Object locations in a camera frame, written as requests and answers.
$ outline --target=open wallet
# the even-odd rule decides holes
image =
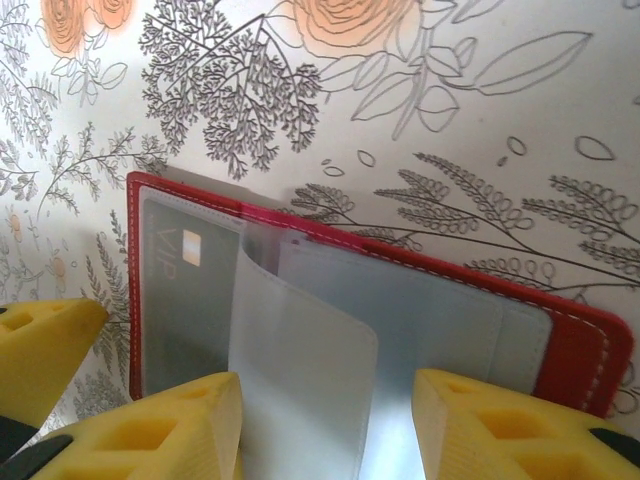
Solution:
[[[437,368],[604,417],[633,339],[610,313],[144,173],[128,180],[134,398],[240,377],[248,480],[424,480]]]

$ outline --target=floral wallpaper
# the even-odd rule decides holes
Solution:
[[[176,167],[640,331],[640,2],[0,0],[0,295],[109,322],[45,429],[123,404],[125,177]],[[636,356],[611,417],[640,435]]]

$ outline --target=line drawing of leaves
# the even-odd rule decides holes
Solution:
[[[432,132],[444,130],[460,110],[460,105],[446,88],[433,85],[427,89],[418,106],[420,121]]]
[[[102,74],[100,85],[105,90],[112,90],[122,83],[126,73],[127,65],[125,63],[114,63]]]
[[[469,0],[453,17],[451,23],[462,23],[494,11],[504,0]]]
[[[358,73],[366,61],[361,55],[349,55],[330,63],[320,72],[322,90],[325,92],[339,92],[350,88]]]
[[[312,212],[302,217],[320,223],[349,218],[347,213],[355,208],[351,199],[337,188],[310,183],[304,188],[297,188],[295,194],[297,198],[291,200],[291,204]]]
[[[592,37],[586,32],[558,32],[511,48],[482,69],[471,89],[491,96],[533,87],[569,67]]]
[[[422,34],[422,30],[419,28],[419,25],[415,25],[415,28],[412,28],[414,25],[410,24],[411,17],[412,16],[408,13],[405,14],[405,16],[400,19],[395,29],[392,30],[394,43],[398,49],[398,53],[400,53],[400,58],[404,61],[413,58],[414,52],[420,44],[420,37]]]
[[[524,157],[527,154],[527,146],[522,140],[514,136],[507,138],[507,148],[519,157]]]
[[[93,350],[96,355],[102,354],[104,356],[109,373],[112,373],[117,366],[120,378],[123,384],[126,384],[130,340],[129,283],[126,275],[127,252],[124,246],[126,234],[123,234],[122,226],[114,210],[111,211],[110,217],[112,232],[115,235],[116,244],[120,247],[119,253],[122,257],[115,260],[105,243],[107,235],[104,232],[98,233],[96,246],[102,272],[99,274],[96,271],[91,257],[87,255],[85,261],[91,296],[84,289],[81,289],[81,293],[83,297],[93,298],[100,302],[110,314]],[[103,286],[100,277],[106,279],[106,286]]]
[[[616,159],[615,154],[605,143],[587,135],[576,137],[574,148],[589,160],[613,161]]]
[[[351,120],[371,120],[404,105],[413,92],[413,75],[392,73],[380,80],[360,102]]]
[[[545,292],[554,290],[553,280],[556,277],[557,269],[552,262],[538,262],[532,259],[523,260],[519,257],[500,257],[471,260],[470,262],[465,262],[464,266]]]
[[[431,160],[428,163],[438,163],[439,165],[436,166],[453,180],[454,185],[472,198],[474,209],[476,208],[476,202],[495,203],[499,199],[497,197],[485,198],[484,200],[482,198],[474,198],[478,192],[486,196],[489,189],[494,192],[500,192],[491,185],[488,186],[488,189],[484,189],[482,187],[483,180],[475,179],[474,174],[464,170],[462,167],[434,155],[418,153],[415,156],[418,160],[428,158]],[[507,228],[509,226],[504,226],[501,222],[488,219],[484,215],[477,215],[472,211],[446,204],[445,201],[450,193],[450,187],[443,182],[435,181],[410,170],[400,170],[398,173],[409,185],[409,188],[381,189],[376,190],[374,194],[414,207],[401,207],[397,211],[401,218],[414,225],[381,225],[358,222],[354,219],[356,213],[355,204],[347,196],[344,196],[341,191],[322,185],[307,184],[305,188],[296,189],[296,198],[291,200],[292,206],[311,213],[301,214],[296,211],[287,211],[412,251],[419,251],[421,248],[421,244],[414,238],[419,235],[427,235],[489,246],[502,252],[515,252],[516,257],[472,260],[467,263],[467,266],[503,278],[508,276],[512,281],[528,284],[556,295],[566,296],[583,304],[589,304],[587,294],[594,288],[614,288],[618,290],[622,288],[631,292],[640,291],[640,280],[638,279],[638,272],[640,272],[640,268],[638,268],[640,267],[640,239],[625,231],[623,225],[623,222],[637,215],[638,205],[629,202],[625,195],[617,194],[612,189],[602,187],[594,182],[579,182],[565,176],[551,176],[552,188],[574,199],[580,205],[603,210],[595,214],[594,218],[600,219],[602,215],[610,215],[609,223],[615,224],[617,222],[616,235],[633,243],[634,246],[629,247],[589,239],[576,245],[596,262],[609,267],[609,269],[605,269],[597,264],[594,265],[593,262],[583,263],[568,258],[566,255],[559,256],[553,252],[536,250],[516,238],[513,231]],[[478,210],[481,213],[487,210],[486,205],[478,208]],[[476,230],[471,230],[470,228],[466,230],[456,229],[454,221],[457,220],[468,222],[476,220],[478,223],[470,223],[474,228],[478,224],[490,225],[501,232],[509,241],[500,243],[493,239],[483,239],[478,237],[477,234],[466,235],[470,231],[475,232],[477,228]],[[579,268],[590,274],[597,274],[599,277],[586,282],[579,281],[579,283],[557,285],[555,282],[556,273],[559,271],[560,266],[565,265],[571,268]]]
[[[453,51],[458,57],[458,63],[460,68],[467,68],[473,61],[473,56],[476,53],[478,47],[478,39],[475,37],[463,38],[453,48]]]
[[[269,171],[279,154],[278,129],[296,153],[311,145],[318,69],[291,65],[266,22],[262,14],[235,28],[216,0],[156,0],[153,14],[145,14],[139,45],[151,58],[143,98],[171,153],[179,153],[200,118],[207,122],[207,156],[226,163],[236,181],[249,167]]]
[[[0,196],[11,191],[15,200],[30,201],[38,194],[35,181],[37,170],[27,171],[20,166],[20,152],[11,140],[0,140]]]
[[[441,77],[459,77],[462,67],[460,59],[449,47],[431,47],[427,55],[429,69]]]
[[[20,145],[26,140],[43,155],[58,97],[46,75],[27,76],[30,55],[25,39],[34,28],[27,19],[28,9],[28,3],[20,0],[0,2],[0,103],[14,140]]]
[[[354,90],[362,90],[377,82],[387,71],[389,66],[389,54],[377,52],[367,58],[358,67],[353,81]]]
[[[125,128],[123,132],[115,132],[108,140],[109,148],[96,153],[93,149],[95,142],[93,134],[95,127],[91,122],[78,133],[79,146],[77,152],[72,151],[66,135],[63,135],[54,147],[54,155],[50,159],[50,169],[53,174],[51,184],[46,189],[38,213],[46,200],[52,203],[62,203],[76,216],[80,209],[75,200],[75,193],[62,186],[64,182],[84,185],[94,202],[101,195],[100,180],[96,174],[102,174],[113,189],[123,189],[125,177],[121,168],[129,168],[129,160],[141,170],[160,174],[167,167],[167,147],[154,136],[143,136],[141,147],[134,150],[133,142],[136,136],[133,127]]]
[[[605,242],[583,241],[580,249],[598,262],[611,265],[615,270],[640,278],[640,249],[620,247]]]
[[[95,376],[87,374],[84,379],[76,378],[73,383],[78,391],[78,396],[73,399],[78,420],[100,415],[127,403],[120,389],[113,384],[111,375],[102,370],[98,370]]]
[[[335,166],[324,167],[322,171],[327,177],[342,177],[345,174],[344,170]]]
[[[266,17],[266,23],[272,32],[287,46],[301,48],[302,33],[296,24],[293,4],[288,1],[280,2]]]
[[[625,195],[600,184],[579,181],[566,176],[550,177],[551,187],[572,201],[556,199],[522,199],[522,208],[578,230],[593,241],[604,242],[622,235],[637,242],[623,224],[638,214],[637,204]]]
[[[358,150],[358,160],[365,167],[373,168],[376,166],[375,157],[365,150]]]
[[[431,30],[444,22],[455,10],[457,3],[451,0],[433,0],[423,2],[422,9],[422,28]]]
[[[503,192],[474,173],[435,155],[417,154],[416,158],[435,166],[453,180],[455,185],[473,200],[475,208],[493,225],[499,225],[504,231],[533,228],[533,219],[525,216],[523,209],[515,207],[514,202]]]

